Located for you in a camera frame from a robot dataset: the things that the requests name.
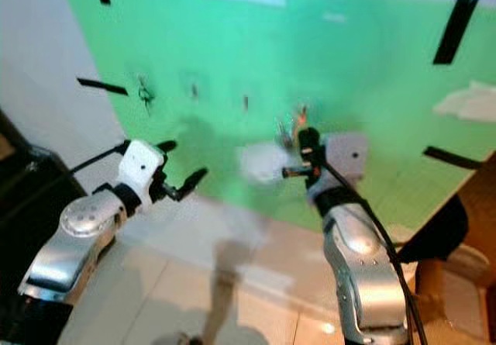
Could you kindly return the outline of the black cabinet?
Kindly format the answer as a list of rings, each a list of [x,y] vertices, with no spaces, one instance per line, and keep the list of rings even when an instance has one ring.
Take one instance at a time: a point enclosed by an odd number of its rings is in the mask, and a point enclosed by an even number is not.
[[[6,112],[1,112],[0,137],[9,147],[0,172],[0,340],[2,345],[18,345],[18,285],[43,242],[36,230],[38,218],[29,211],[38,203],[39,190],[60,171],[57,155],[29,142]]]

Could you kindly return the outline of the crumpled white paper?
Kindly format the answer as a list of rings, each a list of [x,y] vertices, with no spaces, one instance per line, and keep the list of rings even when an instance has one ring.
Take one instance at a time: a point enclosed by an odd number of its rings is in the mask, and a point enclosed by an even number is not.
[[[446,94],[432,107],[432,112],[442,117],[496,124],[496,85],[472,81],[467,88]]]

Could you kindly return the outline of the brown wooden furniture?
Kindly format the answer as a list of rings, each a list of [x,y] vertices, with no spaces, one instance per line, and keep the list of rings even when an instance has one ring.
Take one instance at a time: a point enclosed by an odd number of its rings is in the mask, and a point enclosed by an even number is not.
[[[496,151],[472,171],[399,250],[431,345],[496,345]]]

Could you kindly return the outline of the long black tape strip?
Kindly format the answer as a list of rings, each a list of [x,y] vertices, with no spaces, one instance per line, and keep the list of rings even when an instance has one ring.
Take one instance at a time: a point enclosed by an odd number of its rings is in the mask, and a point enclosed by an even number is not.
[[[456,0],[446,20],[446,25],[440,37],[435,55],[433,55],[433,65],[451,65],[456,59],[457,51],[460,49],[467,27],[474,15],[481,0]]]

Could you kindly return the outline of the green wall backdrop sheet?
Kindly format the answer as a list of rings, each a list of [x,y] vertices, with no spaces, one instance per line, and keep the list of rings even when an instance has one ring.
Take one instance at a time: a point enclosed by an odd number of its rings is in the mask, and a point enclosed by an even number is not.
[[[415,230],[468,176],[424,156],[427,146],[485,160],[496,124],[433,114],[472,81],[496,85],[496,0],[483,0],[451,65],[433,65],[456,0],[287,0],[284,8],[230,0],[68,0],[97,79],[127,136],[176,140],[166,172],[207,167],[199,194],[277,221],[315,228],[302,182],[241,178],[238,147],[276,142],[300,104],[323,136],[358,132],[369,156],[358,190],[387,225]],[[344,13],[345,23],[323,12]],[[145,74],[153,90],[139,90]],[[201,99],[184,89],[201,83]]]

